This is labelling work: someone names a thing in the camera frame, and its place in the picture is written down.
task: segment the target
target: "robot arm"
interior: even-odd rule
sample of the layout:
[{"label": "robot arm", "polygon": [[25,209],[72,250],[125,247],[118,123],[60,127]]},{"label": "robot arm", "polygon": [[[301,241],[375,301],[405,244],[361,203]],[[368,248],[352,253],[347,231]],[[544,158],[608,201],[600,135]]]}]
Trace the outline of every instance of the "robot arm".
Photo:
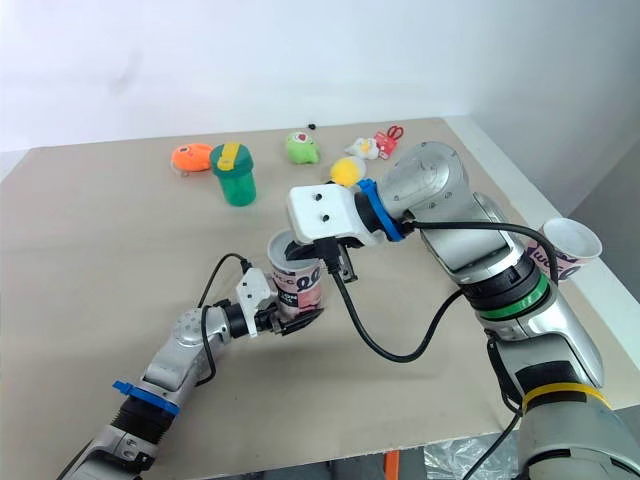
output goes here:
[{"label": "robot arm", "polygon": [[[322,253],[329,237],[365,246],[420,231],[474,308],[501,392],[524,412],[521,478],[638,478],[640,448],[601,395],[600,354],[557,286],[511,233],[435,223],[504,222],[497,206],[469,190],[456,152],[422,143],[379,184],[360,186],[355,194],[331,184],[292,189],[298,241]],[[336,262],[327,260],[331,269]]]},{"label": "robot arm", "polygon": [[174,324],[136,385],[116,381],[127,399],[116,418],[74,458],[58,480],[139,480],[158,452],[158,444],[199,379],[210,368],[202,326],[212,356],[232,339],[260,331],[287,334],[308,325],[321,310],[294,322],[275,314],[277,294],[260,269],[248,268],[236,287],[238,303],[192,308]]}]

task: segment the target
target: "white wall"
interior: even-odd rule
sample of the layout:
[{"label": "white wall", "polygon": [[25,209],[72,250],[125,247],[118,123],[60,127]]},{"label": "white wall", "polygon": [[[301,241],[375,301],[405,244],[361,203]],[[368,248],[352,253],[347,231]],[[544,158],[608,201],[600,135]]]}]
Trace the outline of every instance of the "white wall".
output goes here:
[{"label": "white wall", "polygon": [[4,3],[0,150],[472,114],[568,212],[640,135],[636,0]]},{"label": "white wall", "polygon": [[571,215],[602,239],[602,259],[640,301],[640,142]]}]

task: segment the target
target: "red scissors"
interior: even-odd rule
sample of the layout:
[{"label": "red scissors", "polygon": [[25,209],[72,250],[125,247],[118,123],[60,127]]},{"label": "red scissors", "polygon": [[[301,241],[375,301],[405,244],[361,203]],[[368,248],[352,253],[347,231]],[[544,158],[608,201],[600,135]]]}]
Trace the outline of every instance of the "red scissors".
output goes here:
[{"label": "red scissors", "polygon": [[394,140],[400,139],[404,135],[404,128],[399,127],[398,125],[391,125],[389,130],[387,130],[387,137],[393,138]]}]

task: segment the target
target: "black cable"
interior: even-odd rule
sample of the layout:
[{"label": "black cable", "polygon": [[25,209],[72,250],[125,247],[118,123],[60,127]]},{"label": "black cable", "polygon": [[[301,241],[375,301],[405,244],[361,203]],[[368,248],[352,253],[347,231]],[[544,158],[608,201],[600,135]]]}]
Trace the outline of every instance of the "black cable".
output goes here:
[{"label": "black cable", "polygon": [[504,230],[506,232],[519,233],[534,239],[544,249],[544,253],[549,259],[549,276],[551,281],[558,284],[558,260],[556,259],[556,251],[547,240],[547,237],[540,232],[525,227],[523,225],[515,225],[513,223],[497,223],[497,222],[409,222],[414,228],[422,230]]},{"label": "black cable", "polygon": [[511,410],[511,413],[518,413],[520,411],[517,406],[511,403],[511,400],[509,400],[509,396],[506,393],[500,392],[500,394],[502,395],[502,403],[504,403],[505,407]]},{"label": "black cable", "polygon": [[210,308],[211,307],[209,305],[205,305],[204,307],[202,307],[202,315],[200,316],[200,332],[202,333],[202,345],[204,346],[204,353],[207,356],[207,362],[209,362],[209,375],[207,375],[202,380],[198,380],[196,382],[196,387],[210,382],[213,377],[216,376],[216,364],[213,361],[211,345],[209,345],[209,339],[207,338],[207,311]]},{"label": "black cable", "polygon": [[196,387],[199,387],[200,385],[204,385],[205,383],[211,381],[213,377],[216,376],[216,364],[213,360],[213,353],[211,353],[211,345],[209,345],[209,339],[207,335],[207,310],[209,310],[209,308],[211,307],[204,305],[204,301],[206,300],[207,295],[209,294],[209,289],[211,288],[211,284],[213,283],[213,280],[216,278],[216,275],[218,274],[220,267],[222,267],[222,264],[225,262],[225,260],[231,257],[235,257],[238,260],[240,260],[240,266],[242,267],[243,272],[246,272],[251,267],[251,263],[249,262],[249,260],[244,258],[242,255],[239,255],[233,252],[227,253],[223,255],[220,260],[218,260],[218,263],[213,269],[213,272],[211,272],[211,276],[209,277],[209,281],[207,282],[207,285],[204,287],[204,292],[202,292],[202,296],[200,297],[200,301],[198,302],[197,308],[202,309],[202,314],[200,316],[200,332],[202,334],[202,345],[204,347],[204,353],[206,354],[207,362],[209,363],[209,375],[207,375],[202,380],[198,380],[196,382]]},{"label": "black cable", "polygon": [[390,360],[392,362],[397,362],[397,363],[412,362],[412,361],[416,360],[417,358],[419,358],[425,352],[425,350],[429,346],[429,342],[431,341],[431,338],[433,337],[433,334],[436,331],[438,323],[440,323],[440,320],[442,319],[442,317],[443,317],[444,313],[446,312],[447,308],[449,308],[449,306],[455,301],[456,298],[458,298],[459,296],[462,295],[462,290],[456,290],[455,292],[453,292],[449,296],[449,298],[447,298],[444,301],[444,303],[440,306],[440,308],[438,309],[436,314],[433,316],[433,320],[431,320],[431,324],[429,324],[429,328],[427,329],[426,335],[424,336],[424,338],[422,339],[422,342],[420,343],[420,345],[418,346],[418,348],[414,352],[409,353],[408,355],[396,355],[396,354],[393,354],[391,352],[388,352],[387,350],[382,348],[380,345],[378,345],[371,338],[369,333],[367,333],[366,329],[364,328],[364,325],[362,325],[362,322],[360,321],[360,318],[358,317],[358,312],[356,312],[356,308],[354,307],[353,301],[351,300],[351,297],[349,296],[349,292],[347,291],[347,287],[345,286],[344,282],[342,281],[342,277],[340,276],[340,272],[332,272],[332,276],[333,276],[333,279],[336,282],[338,290],[340,290],[340,294],[342,295],[342,299],[344,300],[344,304],[347,307],[347,311],[349,312],[349,316],[351,317],[351,321],[353,322],[353,326],[356,327],[356,331],[358,332],[358,334],[360,335],[362,340],[364,340],[364,343],[366,343],[369,346],[369,348],[371,348],[371,350],[376,352],[381,357],[386,358],[387,360]]},{"label": "black cable", "polygon": [[230,258],[230,257],[237,258],[238,260],[240,260],[241,263],[248,261],[242,255],[239,255],[239,254],[233,253],[233,252],[227,253],[220,260],[218,260],[218,264],[213,269],[213,272],[211,272],[211,276],[209,277],[209,281],[207,282],[207,285],[204,287],[204,292],[202,292],[202,296],[200,297],[200,301],[198,302],[198,308],[202,308],[202,305],[204,305],[204,301],[207,299],[207,295],[209,294],[209,289],[211,288],[211,284],[213,283],[213,279],[216,278],[216,275],[218,274],[218,270],[220,270],[220,267],[222,267],[222,264],[225,262],[225,260],[227,258]]},{"label": "black cable", "polygon": [[491,454],[498,449],[500,444],[504,442],[505,438],[509,436],[511,431],[518,424],[518,420],[520,420],[521,416],[522,416],[522,412],[518,410],[514,414],[513,419],[511,419],[511,423],[507,425],[507,428],[505,428],[504,431],[500,434],[500,436],[496,438],[496,441],[491,444],[491,446],[487,449],[487,451],[484,452],[478,460],[476,460],[476,463],[474,463],[473,466],[469,469],[469,471],[465,474],[465,476],[462,477],[462,480],[469,480],[473,476],[473,474],[476,473],[476,470],[480,468],[480,466],[487,460],[487,458],[489,458]]}]

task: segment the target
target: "green ring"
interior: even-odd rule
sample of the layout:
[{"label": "green ring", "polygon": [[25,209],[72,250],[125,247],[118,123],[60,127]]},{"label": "green ring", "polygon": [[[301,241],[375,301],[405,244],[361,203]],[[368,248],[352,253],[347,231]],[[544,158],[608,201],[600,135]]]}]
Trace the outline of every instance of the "green ring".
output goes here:
[{"label": "green ring", "polygon": [[487,320],[498,320],[504,317],[513,317],[518,313],[526,310],[530,306],[534,305],[538,300],[540,300],[545,292],[547,291],[547,287],[549,286],[549,279],[544,274],[540,274],[540,280],[538,280],[537,285],[531,293],[524,297],[521,300],[518,300],[511,305],[507,305],[506,307],[498,308],[497,310],[487,310],[487,311],[479,311],[480,316],[482,318],[486,318]]}]

